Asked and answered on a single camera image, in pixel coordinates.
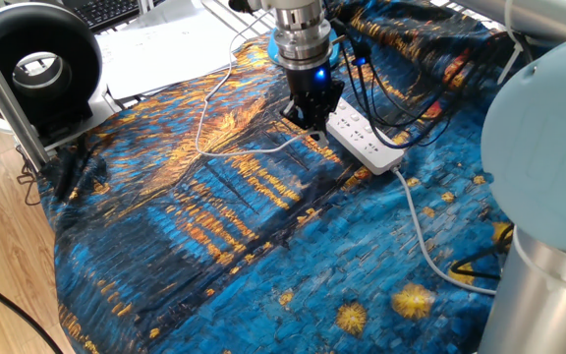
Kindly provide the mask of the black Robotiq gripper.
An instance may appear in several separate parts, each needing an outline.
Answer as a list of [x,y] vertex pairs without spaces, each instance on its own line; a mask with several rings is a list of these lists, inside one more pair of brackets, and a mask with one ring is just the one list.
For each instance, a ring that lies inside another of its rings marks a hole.
[[[329,113],[338,105],[344,82],[332,77],[328,63],[305,70],[286,69],[290,101],[279,111],[280,115],[299,127],[308,130],[318,144],[328,144],[326,124]],[[307,110],[315,111],[312,123],[305,117]]]

